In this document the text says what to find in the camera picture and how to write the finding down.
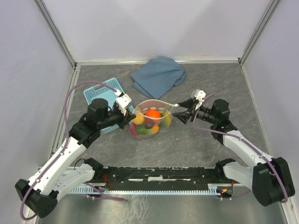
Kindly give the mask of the small yellow orange fruit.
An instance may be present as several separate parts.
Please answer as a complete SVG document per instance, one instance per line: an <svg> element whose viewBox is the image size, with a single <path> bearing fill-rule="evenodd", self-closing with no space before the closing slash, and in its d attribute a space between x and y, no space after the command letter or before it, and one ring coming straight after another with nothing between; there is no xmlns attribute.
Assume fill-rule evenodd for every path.
<svg viewBox="0 0 299 224"><path fill-rule="evenodd" d="M137 113L132 122L136 125L142 125L145 122L145 117L142 113Z"/></svg>

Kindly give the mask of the green orange mango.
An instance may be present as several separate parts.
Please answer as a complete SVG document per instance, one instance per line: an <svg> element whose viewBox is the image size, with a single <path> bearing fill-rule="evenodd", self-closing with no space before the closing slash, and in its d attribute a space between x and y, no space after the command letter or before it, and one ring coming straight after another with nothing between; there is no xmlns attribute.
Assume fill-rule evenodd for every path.
<svg viewBox="0 0 299 224"><path fill-rule="evenodd" d="M143 125L138 125L135 128L135 132L138 135L153 135L159 131L159 126L155 125L152 129L146 129Z"/></svg>

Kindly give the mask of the small dark plum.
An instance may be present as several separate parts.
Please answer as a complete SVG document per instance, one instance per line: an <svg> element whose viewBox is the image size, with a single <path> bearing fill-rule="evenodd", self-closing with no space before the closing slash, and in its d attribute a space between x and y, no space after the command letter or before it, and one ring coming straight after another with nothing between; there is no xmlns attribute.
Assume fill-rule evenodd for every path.
<svg viewBox="0 0 299 224"><path fill-rule="evenodd" d="M146 119L143 125L146 129L152 129L155 126L155 122L151 119Z"/></svg>

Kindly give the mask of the clear zip top bag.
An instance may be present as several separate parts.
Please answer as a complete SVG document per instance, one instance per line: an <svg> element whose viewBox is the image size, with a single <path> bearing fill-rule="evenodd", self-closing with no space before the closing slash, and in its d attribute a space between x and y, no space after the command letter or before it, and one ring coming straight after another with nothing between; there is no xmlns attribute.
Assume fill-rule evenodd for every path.
<svg viewBox="0 0 299 224"><path fill-rule="evenodd" d="M141 102L133 110L135 118L129 122L130 134L135 138L146 138L155 135L171 125L172 110L178 104L150 99Z"/></svg>

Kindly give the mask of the orange persimmon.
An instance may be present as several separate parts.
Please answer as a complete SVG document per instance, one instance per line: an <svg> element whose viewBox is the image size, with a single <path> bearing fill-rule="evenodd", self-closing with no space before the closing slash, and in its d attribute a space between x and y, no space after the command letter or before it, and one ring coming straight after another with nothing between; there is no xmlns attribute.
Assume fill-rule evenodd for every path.
<svg viewBox="0 0 299 224"><path fill-rule="evenodd" d="M161 114L159 111L156 111L156 110L149 110L147 113L146 113L146 116L148 117L151 117L151 118L155 118L155 119L159 119L161 118Z"/></svg>

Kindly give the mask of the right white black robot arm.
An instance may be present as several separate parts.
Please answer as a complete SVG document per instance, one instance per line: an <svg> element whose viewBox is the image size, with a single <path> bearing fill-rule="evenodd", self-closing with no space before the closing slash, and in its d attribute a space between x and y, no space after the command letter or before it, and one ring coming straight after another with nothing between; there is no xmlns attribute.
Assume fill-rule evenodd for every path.
<svg viewBox="0 0 299 224"><path fill-rule="evenodd" d="M233 159L217 163L215 179L226 182L237 181L250 189L256 200L263 206L276 202L286 203L295 195L295 188L287 161L263 152L250 141L230 121L229 103L223 99L214 101L212 108L207 108L197 99L188 99L178 106L186 109L176 112L174 117L184 124L196 119L208 122L213 138L237 154L246 164L244 167Z"/></svg>

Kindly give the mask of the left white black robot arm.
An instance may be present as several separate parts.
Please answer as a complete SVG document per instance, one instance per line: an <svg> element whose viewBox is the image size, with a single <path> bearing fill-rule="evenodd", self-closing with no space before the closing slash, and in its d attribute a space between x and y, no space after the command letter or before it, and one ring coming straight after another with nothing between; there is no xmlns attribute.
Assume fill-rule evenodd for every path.
<svg viewBox="0 0 299 224"><path fill-rule="evenodd" d="M29 179L19 179L15 189L21 200L21 206L29 207L35 217L44 218L56 207L58 201L72 188L92 180L99 182L103 178L103 166L91 159L78 171L62 177L68 166L100 137L100 132L110 126L124 128L135 118L129 107L131 98L124 94L117 97L111 110L108 102L97 98L88 106L67 136L62 146L46 164Z"/></svg>

